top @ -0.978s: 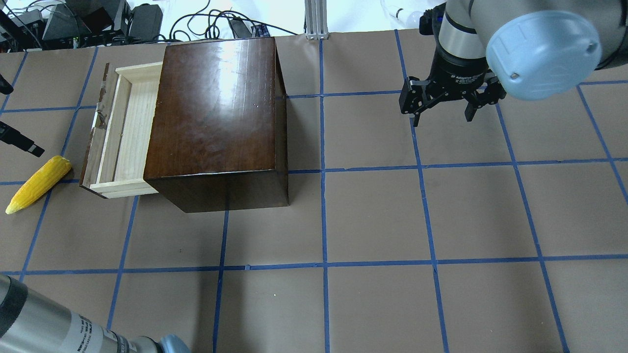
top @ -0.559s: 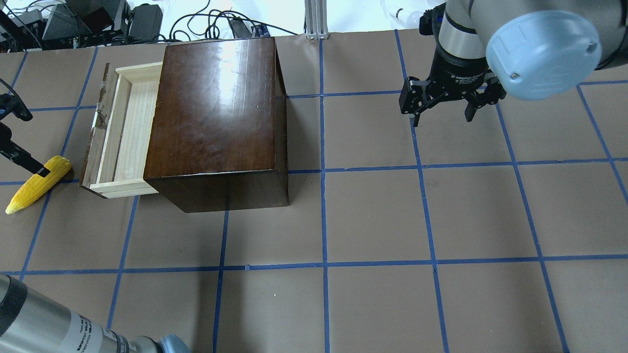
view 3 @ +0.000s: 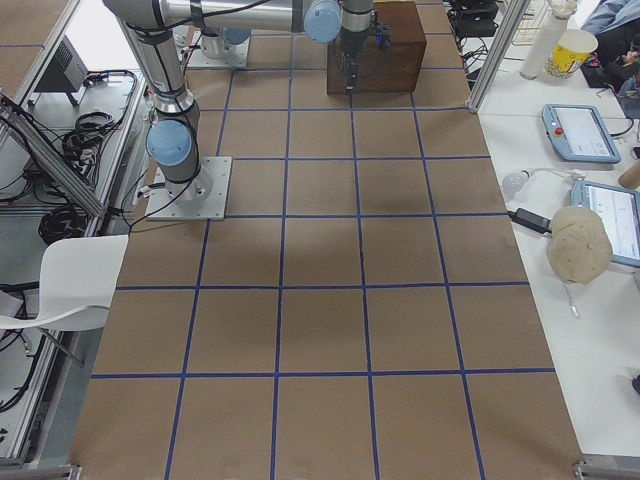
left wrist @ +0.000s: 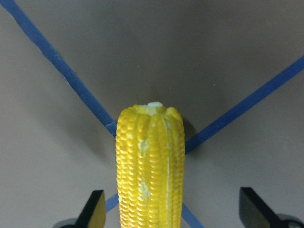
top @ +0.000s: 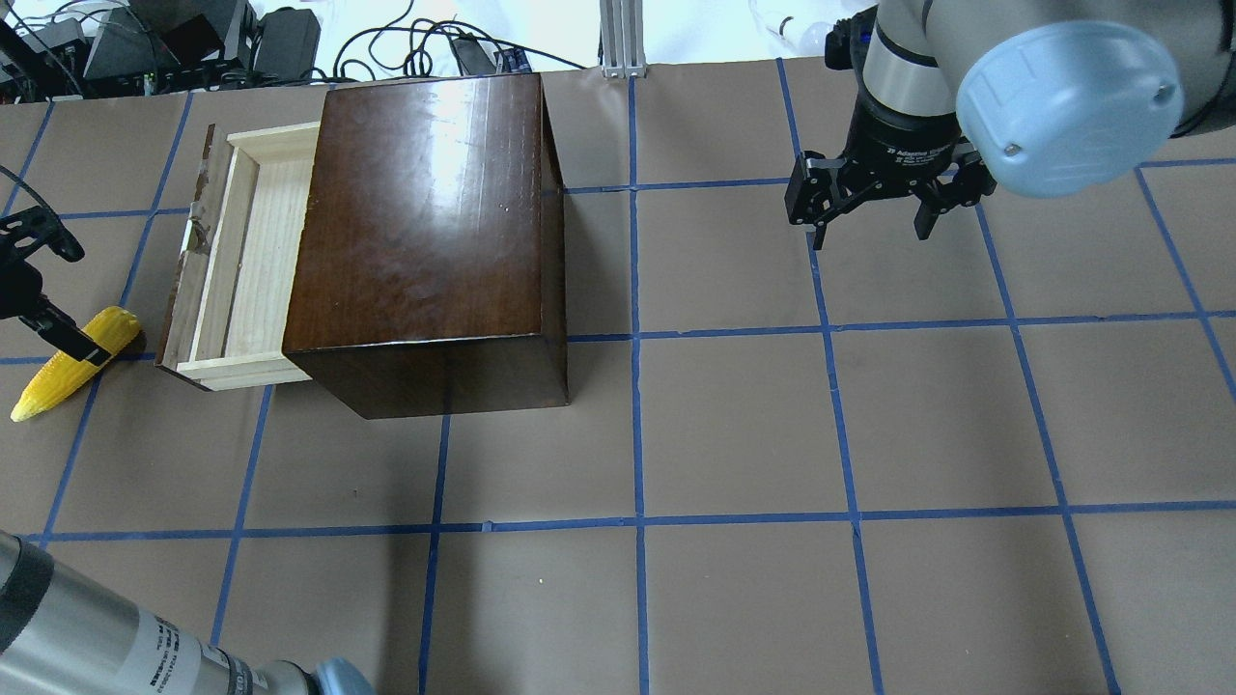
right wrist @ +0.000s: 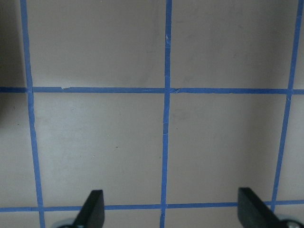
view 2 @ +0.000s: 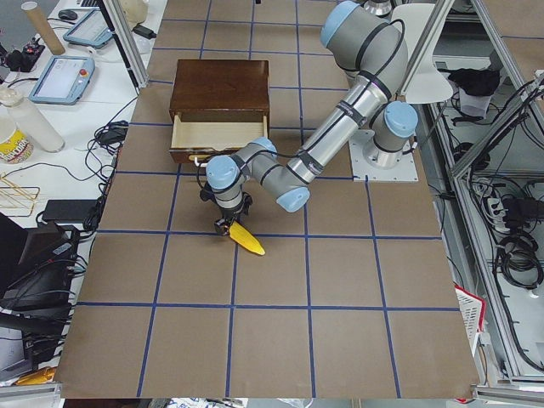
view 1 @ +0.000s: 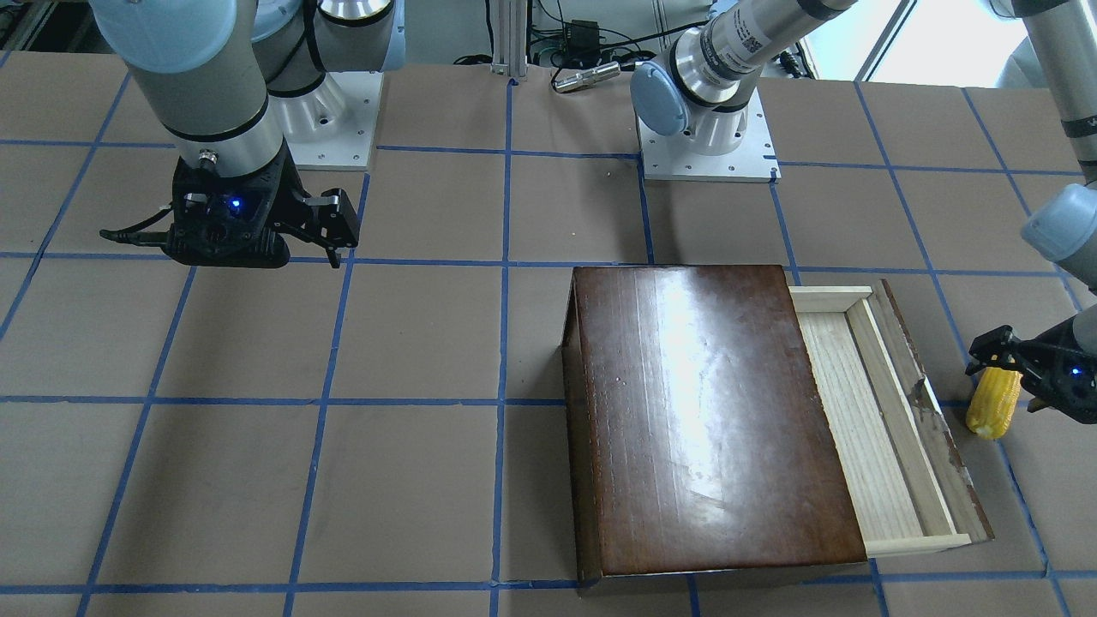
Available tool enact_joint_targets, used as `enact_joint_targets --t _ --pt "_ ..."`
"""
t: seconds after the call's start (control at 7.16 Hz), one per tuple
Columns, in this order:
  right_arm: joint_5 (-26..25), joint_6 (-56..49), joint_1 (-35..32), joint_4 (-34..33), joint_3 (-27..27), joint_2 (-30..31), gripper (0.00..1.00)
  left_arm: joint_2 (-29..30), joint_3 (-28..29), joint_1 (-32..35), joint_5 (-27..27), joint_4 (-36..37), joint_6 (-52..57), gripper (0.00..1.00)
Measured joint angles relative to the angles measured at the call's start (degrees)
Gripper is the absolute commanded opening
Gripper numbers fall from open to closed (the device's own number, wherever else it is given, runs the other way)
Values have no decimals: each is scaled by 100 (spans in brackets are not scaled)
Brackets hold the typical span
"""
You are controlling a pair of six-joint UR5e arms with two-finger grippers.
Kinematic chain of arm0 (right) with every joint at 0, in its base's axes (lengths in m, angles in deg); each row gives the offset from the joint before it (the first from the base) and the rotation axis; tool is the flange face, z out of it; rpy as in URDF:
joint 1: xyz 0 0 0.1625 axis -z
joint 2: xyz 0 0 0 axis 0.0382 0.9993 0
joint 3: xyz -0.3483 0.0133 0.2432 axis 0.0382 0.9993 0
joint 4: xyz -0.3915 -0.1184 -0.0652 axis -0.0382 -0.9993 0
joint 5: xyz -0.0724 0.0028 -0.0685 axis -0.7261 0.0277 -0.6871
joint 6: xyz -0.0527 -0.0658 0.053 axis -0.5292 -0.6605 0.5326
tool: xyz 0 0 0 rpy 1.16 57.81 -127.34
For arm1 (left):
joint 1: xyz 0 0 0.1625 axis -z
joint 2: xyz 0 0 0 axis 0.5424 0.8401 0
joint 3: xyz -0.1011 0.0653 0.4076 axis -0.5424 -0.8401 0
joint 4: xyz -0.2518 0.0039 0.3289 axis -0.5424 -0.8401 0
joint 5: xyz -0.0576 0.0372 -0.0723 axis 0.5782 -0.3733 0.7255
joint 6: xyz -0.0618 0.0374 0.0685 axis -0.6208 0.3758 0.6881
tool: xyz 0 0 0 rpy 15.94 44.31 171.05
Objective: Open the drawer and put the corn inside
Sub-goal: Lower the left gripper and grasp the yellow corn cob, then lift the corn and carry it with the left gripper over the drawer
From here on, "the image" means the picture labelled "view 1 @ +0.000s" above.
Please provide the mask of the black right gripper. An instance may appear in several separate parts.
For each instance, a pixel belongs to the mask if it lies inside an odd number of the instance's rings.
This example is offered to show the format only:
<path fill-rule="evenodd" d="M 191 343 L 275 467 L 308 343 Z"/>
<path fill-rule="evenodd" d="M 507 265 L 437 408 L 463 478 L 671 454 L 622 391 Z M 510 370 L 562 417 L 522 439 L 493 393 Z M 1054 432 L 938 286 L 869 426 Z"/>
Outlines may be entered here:
<path fill-rule="evenodd" d="M 282 268 L 291 236 L 321 247 L 340 269 L 342 249 L 359 245 L 360 218 L 344 190 L 310 195 L 286 144 L 258 171 L 238 178 L 223 178 L 207 162 L 177 162 L 172 210 L 162 250 L 188 266 Z"/>

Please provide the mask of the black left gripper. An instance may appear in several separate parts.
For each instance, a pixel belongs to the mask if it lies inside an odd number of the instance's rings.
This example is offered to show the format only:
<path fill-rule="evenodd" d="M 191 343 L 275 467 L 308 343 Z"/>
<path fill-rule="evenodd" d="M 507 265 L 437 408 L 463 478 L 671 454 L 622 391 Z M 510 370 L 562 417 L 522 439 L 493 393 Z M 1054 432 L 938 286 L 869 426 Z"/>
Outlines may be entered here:
<path fill-rule="evenodd" d="M 1085 425 L 1096 422 L 1096 312 L 1081 311 L 1031 339 L 1004 325 L 982 333 L 968 349 L 965 375 L 1006 368 L 1022 375 L 1032 399 L 1026 411 L 1058 410 Z"/>

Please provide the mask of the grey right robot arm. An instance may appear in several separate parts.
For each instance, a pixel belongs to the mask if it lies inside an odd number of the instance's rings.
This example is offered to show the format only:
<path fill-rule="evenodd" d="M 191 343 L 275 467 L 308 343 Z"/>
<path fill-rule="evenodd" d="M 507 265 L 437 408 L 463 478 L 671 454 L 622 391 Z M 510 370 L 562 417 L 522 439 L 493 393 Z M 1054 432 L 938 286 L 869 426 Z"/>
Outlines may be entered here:
<path fill-rule="evenodd" d="M 93 1 L 99 34 L 176 141 L 170 199 L 102 229 L 192 267 L 282 268 L 294 237 L 338 268 L 359 245 L 344 190 L 312 195 L 295 157 L 333 141 L 369 150 L 367 106 L 338 75 L 406 60 L 403 1 Z"/>

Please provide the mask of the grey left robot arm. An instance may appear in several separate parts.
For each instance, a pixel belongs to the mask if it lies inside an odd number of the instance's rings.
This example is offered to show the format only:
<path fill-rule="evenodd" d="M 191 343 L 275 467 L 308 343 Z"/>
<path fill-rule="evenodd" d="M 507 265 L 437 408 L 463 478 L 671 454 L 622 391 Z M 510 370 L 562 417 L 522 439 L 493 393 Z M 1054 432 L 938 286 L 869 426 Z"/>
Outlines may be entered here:
<path fill-rule="evenodd" d="M 728 1 L 701 27 L 686 30 L 670 51 L 643 63 L 631 80 L 633 108 L 659 135 L 695 130 L 701 117 L 728 111 L 777 52 L 848 10 L 848 1 Z M 1028 218 L 1022 238 L 1047 261 L 1094 288 L 1094 3 L 1013 1 L 1022 20 L 1059 122 L 1084 181 L 1066 186 Z M 1009 326 L 973 339 L 968 374 L 980 374 L 989 401 L 989 370 L 1019 375 L 1028 410 L 1058 410 L 1094 424 L 1094 308 L 1031 339 Z"/>

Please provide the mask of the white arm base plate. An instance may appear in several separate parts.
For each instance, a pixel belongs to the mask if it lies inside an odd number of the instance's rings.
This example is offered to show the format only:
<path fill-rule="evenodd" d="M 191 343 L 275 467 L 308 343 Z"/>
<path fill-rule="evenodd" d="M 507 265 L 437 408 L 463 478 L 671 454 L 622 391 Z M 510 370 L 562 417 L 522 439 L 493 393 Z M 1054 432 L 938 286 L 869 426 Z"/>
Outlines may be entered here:
<path fill-rule="evenodd" d="M 367 171 L 384 72 L 329 72 L 312 93 L 271 97 L 301 171 Z"/>
<path fill-rule="evenodd" d="M 688 135 L 661 136 L 641 120 L 636 130 L 651 180 L 772 183 L 782 177 L 758 91 L 740 110 L 700 117 Z"/>

